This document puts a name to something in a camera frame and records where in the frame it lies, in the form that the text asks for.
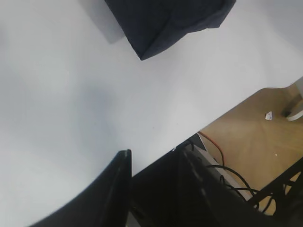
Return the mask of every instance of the black bag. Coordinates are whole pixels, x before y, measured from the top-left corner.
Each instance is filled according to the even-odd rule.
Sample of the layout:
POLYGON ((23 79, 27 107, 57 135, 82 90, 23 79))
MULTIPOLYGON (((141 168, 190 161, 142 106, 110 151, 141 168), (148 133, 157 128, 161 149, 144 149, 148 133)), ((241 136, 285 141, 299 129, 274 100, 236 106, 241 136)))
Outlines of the black bag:
POLYGON ((216 28, 236 0, 105 0, 141 60, 187 33, 216 28))

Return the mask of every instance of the black fabric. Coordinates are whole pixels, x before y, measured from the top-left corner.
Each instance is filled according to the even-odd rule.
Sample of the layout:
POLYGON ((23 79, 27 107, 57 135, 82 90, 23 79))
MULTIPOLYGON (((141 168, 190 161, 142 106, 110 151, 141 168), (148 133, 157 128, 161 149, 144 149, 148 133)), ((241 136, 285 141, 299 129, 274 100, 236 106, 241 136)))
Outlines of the black fabric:
POLYGON ((131 151, 120 151, 86 190, 31 227, 125 227, 131 178, 131 151))
POLYGON ((177 148, 132 180, 131 212, 142 227, 280 227, 227 191, 193 152, 177 148))
POLYGON ((236 0, 105 0, 141 60, 187 33, 216 28, 236 0))

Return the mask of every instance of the white object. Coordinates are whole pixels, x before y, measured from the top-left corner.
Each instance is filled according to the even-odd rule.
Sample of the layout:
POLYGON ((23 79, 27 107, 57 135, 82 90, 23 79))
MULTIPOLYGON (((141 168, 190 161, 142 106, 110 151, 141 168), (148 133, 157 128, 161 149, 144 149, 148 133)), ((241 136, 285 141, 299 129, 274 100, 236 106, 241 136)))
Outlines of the white object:
POLYGON ((4 227, 63 206, 118 150, 132 149, 136 174, 260 89, 303 75, 303 1, 239 0, 219 29, 146 61, 102 0, 0 5, 4 227))
MULTIPOLYGON (((303 96, 303 77, 300 78, 295 84, 301 96, 303 96)), ((301 117, 303 117, 303 101, 297 103, 297 105, 291 110, 291 114, 287 116, 287 120, 292 122, 298 120, 301 117)))
POLYGON ((265 120, 271 121, 273 119, 273 112, 269 111, 266 115, 265 115, 265 120))

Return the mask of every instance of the white desk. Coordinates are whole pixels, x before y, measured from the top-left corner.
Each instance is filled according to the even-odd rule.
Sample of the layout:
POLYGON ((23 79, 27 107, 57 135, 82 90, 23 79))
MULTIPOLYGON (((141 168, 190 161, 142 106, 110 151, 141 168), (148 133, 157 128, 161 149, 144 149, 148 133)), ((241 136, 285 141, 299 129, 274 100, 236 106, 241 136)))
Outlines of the white desk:
POLYGON ((303 75, 301 0, 239 0, 221 28, 146 61, 102 0, 0 5, 3 227, 67 203, 118 150, 133 150, 136 174, 256 91, 303 75))

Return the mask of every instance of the floor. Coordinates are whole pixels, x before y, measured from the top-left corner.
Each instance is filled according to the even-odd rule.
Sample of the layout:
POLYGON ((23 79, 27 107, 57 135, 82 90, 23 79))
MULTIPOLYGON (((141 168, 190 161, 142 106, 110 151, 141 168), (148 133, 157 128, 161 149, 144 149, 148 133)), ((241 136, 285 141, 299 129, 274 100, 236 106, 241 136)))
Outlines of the floor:
MULTIPOLYGON (((263 89, 201 130, 221 147, 225 165, 240 173, 251 188, 260 190, 303 157, 303 118, 288 122, 282 114, 296 101, 295 85, 263 89), (265 114, 273 112, 273 120, 265 114)), ((219 151, 205 145, 221 163, 219 151)), ((274 203, 269 212, 275 210, 274 203)))

